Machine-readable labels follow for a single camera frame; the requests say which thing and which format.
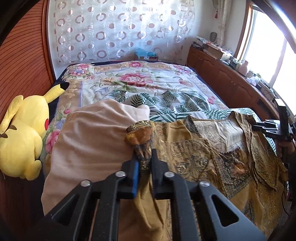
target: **screw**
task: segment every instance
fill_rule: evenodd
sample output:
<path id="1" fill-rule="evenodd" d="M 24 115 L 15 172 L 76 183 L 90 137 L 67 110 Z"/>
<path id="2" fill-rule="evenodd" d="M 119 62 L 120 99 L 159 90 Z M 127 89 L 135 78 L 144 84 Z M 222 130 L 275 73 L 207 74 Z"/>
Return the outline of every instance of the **screw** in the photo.
<path id="1" fill-rule="evenodd" d="M 125 177 L 126 173 L 124 171 L 118 171 L 117 173 L 115 173 L 115 176 L 117 176 L 117 177 Z"/>
<path id="2" fill-rule="evenodd" d="M 91 184 L 91 181 L 89 181 L 89 180 L 83 180 L 80 183 L 80 185 L 83 187 L 88 187 L 88 186 L 90 186 L 90 184 Z"/>
<path id="3" fill-rule="evenodd" d="M 175 174 L 173 172 L 165 172 L 166 177 L 173 177 Z"/>
<path id="4" fill-rule="evenodd" d="M 208 181 L 200 181 L 200 185 L 204 188 L 207 188 L 208 186 L 210 186 L 210 183 Z"/>

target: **pikachu plush toy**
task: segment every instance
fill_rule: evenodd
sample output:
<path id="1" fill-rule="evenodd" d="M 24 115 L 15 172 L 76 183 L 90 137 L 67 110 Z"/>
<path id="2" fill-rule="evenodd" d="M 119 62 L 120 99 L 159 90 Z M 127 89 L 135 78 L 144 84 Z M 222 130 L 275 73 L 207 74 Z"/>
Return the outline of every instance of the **pikachu plush toy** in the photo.
<path id="1" fill-rule="evenodd" d="M 0 124 L 0 169 L 11 177 L 34 180 L 41 170 L 36 160 L 49 124 L 48 103 L 69 87 L 68 82 L 52 87 L 44 96 L 16 96 Z"/>

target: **pikachu ear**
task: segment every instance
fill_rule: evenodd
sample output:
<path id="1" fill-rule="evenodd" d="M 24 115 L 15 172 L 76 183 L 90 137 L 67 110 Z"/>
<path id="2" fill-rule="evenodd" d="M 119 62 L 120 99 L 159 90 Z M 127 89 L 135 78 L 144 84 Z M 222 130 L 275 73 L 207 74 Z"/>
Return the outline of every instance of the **pikachu ear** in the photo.
<path id="1" fill-rule="evenodd" d="M 11 119 L 19 110 L 23 100 L 24 100 L 24 97 L 22 95 L 18 95 L 15 98 L 13 98 L 0 124 L 0 134 L 3 134 L 7 130 Z"/>

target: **pikachu red cheek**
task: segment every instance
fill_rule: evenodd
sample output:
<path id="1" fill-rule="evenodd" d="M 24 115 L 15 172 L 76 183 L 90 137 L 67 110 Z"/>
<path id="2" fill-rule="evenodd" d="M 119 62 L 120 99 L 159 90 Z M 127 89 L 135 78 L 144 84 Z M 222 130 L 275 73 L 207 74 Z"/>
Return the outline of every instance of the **pikachu red cheek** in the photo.
<path id="1" fill-rule="evenodd" d="M 49 119 L 46 119 L 45 123 L 44 123 L 44 127 L 45 127 L 45 130 L 47 131 L 48 129 L 48 124 L 49 124 Z"/>

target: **bed frame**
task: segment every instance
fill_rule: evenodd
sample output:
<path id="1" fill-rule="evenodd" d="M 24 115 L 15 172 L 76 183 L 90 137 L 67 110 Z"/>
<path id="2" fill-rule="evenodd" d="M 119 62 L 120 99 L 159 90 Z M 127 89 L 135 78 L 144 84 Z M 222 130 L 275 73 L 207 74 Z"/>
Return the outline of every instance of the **bed frame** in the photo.
<path id="1" fill-rule="evenodd" d="M 47 42 L 48 1 L 1 3 L 0 120 L 16 95 L 44 95 L 55 81 Z M 42 174 L 28 182 L 0 173 L 0 215 L 18 240 L 43 216 L 43 185 Z"/>

